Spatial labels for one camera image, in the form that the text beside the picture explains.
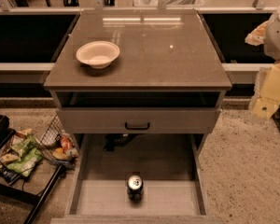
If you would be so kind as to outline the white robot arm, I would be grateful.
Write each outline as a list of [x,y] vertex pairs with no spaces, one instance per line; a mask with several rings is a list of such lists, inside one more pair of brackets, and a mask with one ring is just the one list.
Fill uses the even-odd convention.
[[257,76],[255,94],[249,104],[251,113],[259,119],[269,119],[280,106],[280,5],[271,17],[249,33],[248,45],[264,48],[273,65],[261,69]]

